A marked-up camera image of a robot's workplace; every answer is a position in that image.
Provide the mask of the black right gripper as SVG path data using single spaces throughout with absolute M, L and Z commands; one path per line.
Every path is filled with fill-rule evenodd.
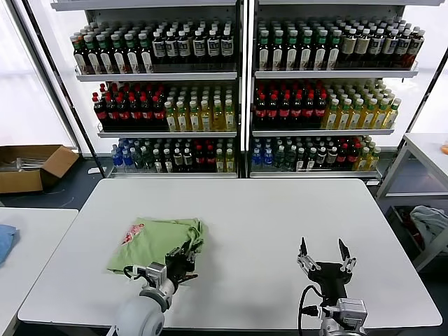
M 345 286 L 352 278 L 356 258 L 351 257 L 348 247 L 338 239 L 342 264 L 334 262 L 316 262 L 308 254 L 305 238 L 300 242 L 297 263 L 303 271 L 308 271 L 308 279 L 320 286 L 323 302 L 337 302 L 347 298 Z

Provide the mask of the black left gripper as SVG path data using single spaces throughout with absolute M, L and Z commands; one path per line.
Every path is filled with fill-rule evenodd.
M 167 278 L 173 284 L 182 284 L 195 278 L 195 259 L 197 248 L 189 243 L 173 248 L 165 257 Z

